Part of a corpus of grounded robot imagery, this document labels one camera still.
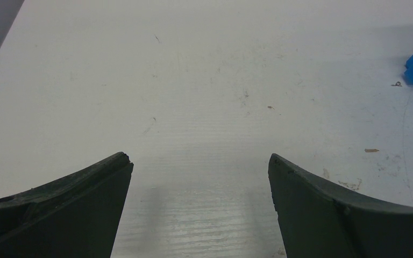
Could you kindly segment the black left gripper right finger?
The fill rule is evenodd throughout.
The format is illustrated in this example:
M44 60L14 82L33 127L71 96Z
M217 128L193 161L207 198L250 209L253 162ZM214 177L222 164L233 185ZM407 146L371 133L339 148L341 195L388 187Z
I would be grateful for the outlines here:
M357 193L277 154L268 178L288 257L413 257L413 207Z

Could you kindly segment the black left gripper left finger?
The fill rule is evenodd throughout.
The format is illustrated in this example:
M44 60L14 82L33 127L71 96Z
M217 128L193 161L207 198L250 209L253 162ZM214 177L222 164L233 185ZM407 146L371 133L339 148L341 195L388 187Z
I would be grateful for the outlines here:
M118 152L0 198L0 257L110 257L132 171Z

